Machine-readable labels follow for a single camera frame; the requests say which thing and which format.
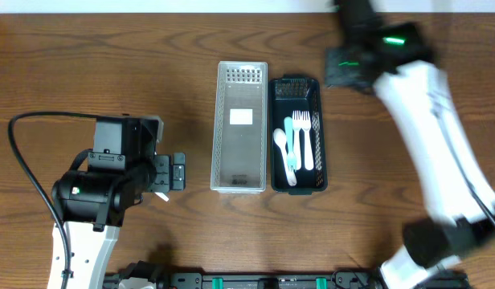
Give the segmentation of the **black plastic basket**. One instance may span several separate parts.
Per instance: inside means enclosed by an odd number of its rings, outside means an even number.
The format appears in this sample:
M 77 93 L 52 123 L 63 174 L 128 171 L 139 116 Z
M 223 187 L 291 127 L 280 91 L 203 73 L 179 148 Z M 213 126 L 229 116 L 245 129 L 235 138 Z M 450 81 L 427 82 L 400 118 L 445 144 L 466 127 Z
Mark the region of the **black plastic basket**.
M 284 128 L 284 118 L 290 117 L 293 112 L 307 112 L 311 122 L 309 130 L 313 168 L 305 167 L 295 171 L 297 183 L 288 183 L 281 150 L 276 138 L 271 137 L 270 161 L 272 188 L 280 193 L 290 195 L 310 195 L 327 188 L 327 171 L 325 157 L 325 138 L 321 110 L 320 84 L 316 79 L 303 75 L 284 75 L 273 79 L 269 85 L 269 128 L 274 131 Z

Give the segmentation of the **white plastic fork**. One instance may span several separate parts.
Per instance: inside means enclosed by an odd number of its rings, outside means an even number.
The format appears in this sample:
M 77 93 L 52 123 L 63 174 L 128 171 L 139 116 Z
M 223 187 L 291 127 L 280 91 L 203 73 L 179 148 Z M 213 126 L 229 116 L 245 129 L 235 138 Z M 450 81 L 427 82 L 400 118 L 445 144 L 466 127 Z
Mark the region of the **white plastic fork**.
M 301 169 L 301 140 L 300 140 L 301 112 L 300 111 L 292 112 L 292 130 L 293 130 L 293 152 L 296 158 L 294 169 L 297 171 Z
M 309 111 L 302 112 L 301 123 L 305 136 L 305 168 L 307 170 L 312 170 L 314 167 L 314 163 L 313 163 L 313 152 L 312 152 L 312 145 L 310 139 L 310 129 L 312 124 L 311 124 L 311 117 Z

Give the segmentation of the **mint green plastic fork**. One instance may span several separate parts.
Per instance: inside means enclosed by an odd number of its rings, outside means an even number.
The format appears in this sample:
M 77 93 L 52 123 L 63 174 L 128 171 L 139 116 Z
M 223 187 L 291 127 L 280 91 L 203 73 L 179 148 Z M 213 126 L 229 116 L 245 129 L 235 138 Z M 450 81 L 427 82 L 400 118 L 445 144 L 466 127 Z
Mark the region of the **mint green plastic fork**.
M 288 169 L 294 171 L 297 165 L 297 158 L 293 151 L 293 119 L 290 116 L 284 118 L 284 130 L 287 139 L 287 163 Z

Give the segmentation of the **white plastic spoon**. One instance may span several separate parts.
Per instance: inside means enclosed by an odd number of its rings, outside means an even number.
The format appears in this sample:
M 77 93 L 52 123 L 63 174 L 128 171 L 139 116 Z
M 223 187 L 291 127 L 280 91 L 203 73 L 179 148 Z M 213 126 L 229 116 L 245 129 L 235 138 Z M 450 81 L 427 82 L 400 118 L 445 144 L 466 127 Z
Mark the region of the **white plastic spoon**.
M 297 178 L 295 173 L 288 167 L 288 152 L 286 148 L 287 140 L 285 132 L 281 128 L 276 128 L 273 132 L 273 140 L 280 149 L 287 182 L 291 187 L 293 187 L 297 184 Z

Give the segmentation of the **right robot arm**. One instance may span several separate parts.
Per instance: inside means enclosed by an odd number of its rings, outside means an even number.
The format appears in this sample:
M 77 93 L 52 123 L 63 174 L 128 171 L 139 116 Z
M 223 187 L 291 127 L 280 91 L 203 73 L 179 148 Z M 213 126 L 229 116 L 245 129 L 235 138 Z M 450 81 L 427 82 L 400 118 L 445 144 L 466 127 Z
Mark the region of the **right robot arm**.
M 372 288 L 413 288 L 495 238 L 495 192 L 452 101 L 446 72 L 414 22 L 387 24 L 369 0 L 335 2 L 343 44 L 325 59 L 325 83 L 376 96 L 419 176 L 427 217 L 403 226 L 403 244 Z

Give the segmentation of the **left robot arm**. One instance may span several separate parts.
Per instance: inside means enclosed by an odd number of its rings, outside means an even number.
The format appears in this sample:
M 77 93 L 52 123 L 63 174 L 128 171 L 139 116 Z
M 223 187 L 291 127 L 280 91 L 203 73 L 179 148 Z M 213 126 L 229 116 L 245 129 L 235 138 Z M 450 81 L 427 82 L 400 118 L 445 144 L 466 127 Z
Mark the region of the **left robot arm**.
M 52 187 L 64 242 L 53 238 L 50 288 L 100 288 L 125 211 L 143 193 L 162 199 L 186 186 L 184 153 L 159 155 L 158 116 L 99 116 L 94 145 Z

